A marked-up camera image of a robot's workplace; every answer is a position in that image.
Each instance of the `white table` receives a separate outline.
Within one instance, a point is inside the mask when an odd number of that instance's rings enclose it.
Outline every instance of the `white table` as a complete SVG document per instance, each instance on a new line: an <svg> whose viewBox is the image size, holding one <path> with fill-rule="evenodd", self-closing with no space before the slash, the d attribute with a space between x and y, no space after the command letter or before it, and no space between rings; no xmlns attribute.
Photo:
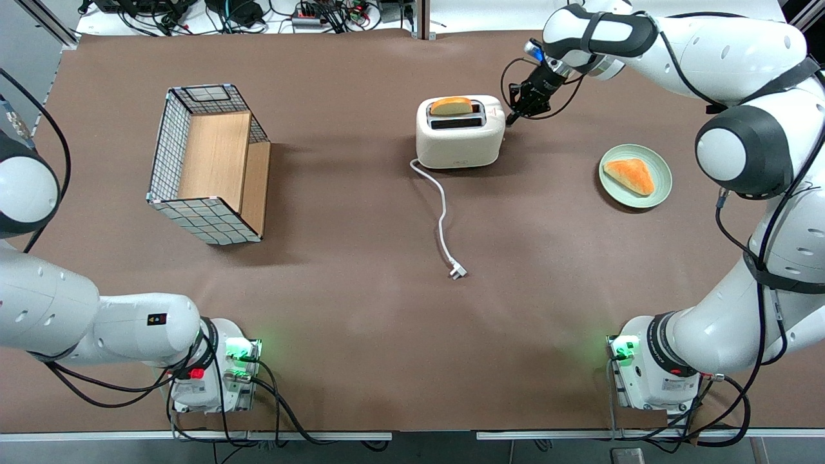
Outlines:
<svg viewBox="0 0 825 464"><path fill-rule="evenodd" d="M267 0L256 0L264 11L269 9ZM590 0L588 9L596 7L596 3L604 0ZM272 5L279 12L291 13L295 9L297 0L272 0ZM567 3L567 0L431 0L431 31L438 34L467 31L514 31L514 30L541 30L550 13ZM742 14L750 17L784 21L779 3L776 0L634 0L634 9L646 10L654 15L666 16L677 12L685 12L686 3L690 4L690 11L722 11ZM371 7L368 11L371 21L377 21L379 12ZM190 7L189 12L181 21L189 26L193 33L213 31L215 26L206 16L209 14L218 27L218 15L206 12L204 2L198 2ZM134 19L126 17L127 21L147 31L160 34L153 26L138 24ZM320 33L324 30L298 29L294 31L288 17L269 12L264 17L266 26L264 33ZM138 18L151 24L151 19ZM256 26L253 31L264 26ZM409 30L406 21L381 23L376 29L402 27ZM78 32L98 36L138 36L134 31L123 24L118 15L106 14L92 6L89 12L80 19Z"/></svg>

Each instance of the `warning label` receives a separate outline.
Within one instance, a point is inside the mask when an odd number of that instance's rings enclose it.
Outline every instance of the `warning label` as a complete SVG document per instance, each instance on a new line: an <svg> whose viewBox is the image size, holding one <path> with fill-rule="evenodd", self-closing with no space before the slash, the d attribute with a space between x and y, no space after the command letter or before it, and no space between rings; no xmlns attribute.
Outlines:
<svg viewBox="0 0 825 464"><path fill-rule="evenodd" d="M206 382L204 381L188 381L186 383L180 382L175 384L177 393L180 395L197 394L206 391Z"/></svg>
<svg viewBox="0 0 825 464"><path fill-rule="evenodd" d="M686 391L693 388L695 383L688 379L662 379L662 390L664 391Z"/></svg>

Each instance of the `white power cord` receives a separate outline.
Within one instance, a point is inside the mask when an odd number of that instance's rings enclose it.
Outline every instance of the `white power cord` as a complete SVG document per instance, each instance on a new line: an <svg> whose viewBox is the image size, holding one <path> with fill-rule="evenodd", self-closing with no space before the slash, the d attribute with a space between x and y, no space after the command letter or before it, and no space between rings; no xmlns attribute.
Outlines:
<svg viewBox="0 0 825 464"><path fill-rule="evenodd" d="M464 267L462 267L461 264L455 260L455 258L453 258L450 251L447 250L447 243L444 241L444 218L447 217L447 195L444 193L444 188L441 184L438 183L433 176L422 171L418 166L416 166L416 164L421 164L418 161L418 158L410 161L410 168L425 179L436 184L436 187L438 187L438 192L441 194L441 217L438 218L438 238L441 240L441 249L444 251L447 261L449 261L453 266L453 270L450 271L450 277L452 277L453 280L460 279L467 275L467 270L464 269Z"/></svg>

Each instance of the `floor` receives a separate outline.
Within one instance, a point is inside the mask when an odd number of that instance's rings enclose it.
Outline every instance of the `floor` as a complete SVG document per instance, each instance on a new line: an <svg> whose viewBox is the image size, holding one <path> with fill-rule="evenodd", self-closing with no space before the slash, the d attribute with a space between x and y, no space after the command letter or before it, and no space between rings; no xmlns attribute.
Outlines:
<svg viewBox="0 0 825 464"><path fill-rule="evenodd" d="M510 461L511 442L480 442L472 433L397 433L385 452L372 452L360 443L337 443L317 447L306 443L290 443L283 449L269 447L242 449L235 454L230 464L252 464L254 462L279 462L290 464L447 464L472 462L473 464L540 464L546 462L581 462L588 464L609 464L611 449L616 447L636 447L627 444L605 443L587 440L559 440L553 448L540 452L532 441L518 441ZM756 464L747 440L723 449L684 447L675 455L643 443L644 460L648 464L682 464L704 462L707 464ZM229 445L218 446L218 462L233 449ZM2 443L0 456L9 464L29 464L47 462L51 457L61 456L62 464L93 462L121 462L129 464L189 464L211 462L212 447L206 443L176 443L172 440L147 442L55 442L55 443ZM776 462L814 463L801 456Z"/></svg>
<svg viewBox="0 0 825 464"><path fill-rule="evenodd" d="M75 12L79 0L50 0L46 4L69 27L75 27L78 15ZM60 60L61 47L45 31L36 27L31 18L14 2L0 4L0 66L15 76L38 99L46 99L54 72ZM28 105L17 91L5 82L0 82L0 93L12 102L25 121L31 126L37 117L34 107ZM12 134L5 118L0 119L0 129ZM768 438L758 441L757 446L767 450L767 457L773 462L794 462L814 464L825 462L825 439L822 438ZM540 452L532 441L514 443L512 456L511 442L479 442L472 433L396 433L386 452L373 453L359 443L339 443L328 447L313 447L306 443L291 443L284 449L260 447L244 449L232 457L232 464L271 462L280 459L291 464L317 464L336 462L338 464L373 462L376 464L404 464L427 462L428 464L447 462L473 462L474 464L522 464L527 462L611 462L611 449L615 447L635 447L627 443L605 443L587 440L558 440L553 448ZM738 445L723 449L683 447L679 453L668 455L652 446L642 443L644 459L647 463L688 463L708 464L766 464L757 462L752 444L744 440ZM218 446L218 456L222 460L232 451L228 445ZM212 447L203 443L178 443L172 440L155 441L87 441L87 442L47 442L47 443L2 443L0 442L0 462L26 464L51 462L60 456L61 464L88 464L96 462L119 462L122 464L184 464L208 463L213 459Z"/></svg>

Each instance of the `white toaster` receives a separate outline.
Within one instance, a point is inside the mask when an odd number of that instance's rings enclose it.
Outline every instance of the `white toaster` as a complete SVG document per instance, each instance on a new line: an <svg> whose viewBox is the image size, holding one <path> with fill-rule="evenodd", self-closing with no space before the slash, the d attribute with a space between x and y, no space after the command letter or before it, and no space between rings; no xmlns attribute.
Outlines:
<svg viewBox="0 0 825 464"><path fill-rule="evenodd" d="M473 112L433 116L430 107L440 98L426 100L416 114L418 161L429 169L475 168L498 158L504 139L506 115L500 101L489 95L464 96Z"/></svg>

